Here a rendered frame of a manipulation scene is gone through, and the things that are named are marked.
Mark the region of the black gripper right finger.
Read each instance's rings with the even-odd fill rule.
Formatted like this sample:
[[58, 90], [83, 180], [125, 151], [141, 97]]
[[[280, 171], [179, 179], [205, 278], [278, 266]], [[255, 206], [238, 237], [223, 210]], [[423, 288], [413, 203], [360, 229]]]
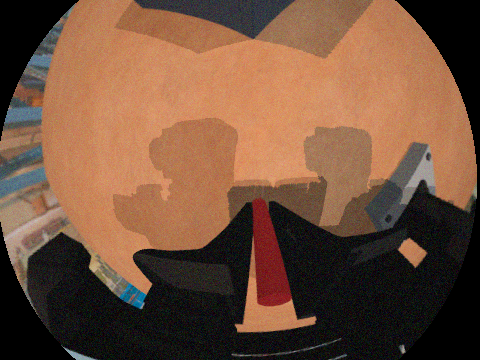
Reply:
[[276, 201], [269, 201], [269, 215], [279, 241], [297, 320], [316, 316], [315, 307], [339, 284], [349, 268], [399, 249], [408, 235], [404, 227], [360, 236], [333, 235]]

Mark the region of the dark red peg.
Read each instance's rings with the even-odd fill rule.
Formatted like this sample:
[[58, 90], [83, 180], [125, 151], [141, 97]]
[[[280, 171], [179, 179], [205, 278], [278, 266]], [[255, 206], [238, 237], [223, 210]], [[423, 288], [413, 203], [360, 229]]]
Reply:
[[292, 299], [284, 271], [279, 241], [275, 236], [271, 215], [264, 200], [253, 200], [253, 243], [255, 243], [257, 304], [264, 307], [283, 305]]

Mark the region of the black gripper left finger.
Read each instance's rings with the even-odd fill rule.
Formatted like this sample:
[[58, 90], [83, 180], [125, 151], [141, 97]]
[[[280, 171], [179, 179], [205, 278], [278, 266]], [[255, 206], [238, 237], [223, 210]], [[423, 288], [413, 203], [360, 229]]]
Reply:
[[235, 324], [243, 324], [252, 260], [253, 204], [247, 203], [231, 223], [204, 248], [163, 251], [145, 248], [133, 261], [151, 283], [220, 293]]

